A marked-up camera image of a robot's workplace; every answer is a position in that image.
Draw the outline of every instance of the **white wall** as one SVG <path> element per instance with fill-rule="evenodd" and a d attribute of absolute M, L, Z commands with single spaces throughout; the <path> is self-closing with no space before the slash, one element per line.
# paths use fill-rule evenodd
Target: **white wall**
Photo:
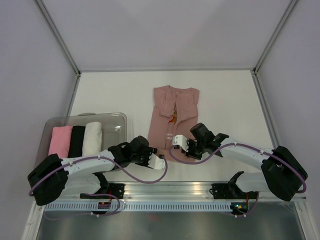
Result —
<path fill-rule="evenodd" d="M 1 1 L 0 33 L 0 239 L 18 240 L 44 124 L 64 114 L 75 74 L 32 0 Z"/>
<path fill-rule="evenodd" d="M 306 195 L 320 226 L 320 1 L 301 0 L 259 76 L 280 141 L 308 172 Z"/>
<path fill-rule="evenodd" d="M 81 71 L 253 68 L 290 0 L 43 0 Z"/>

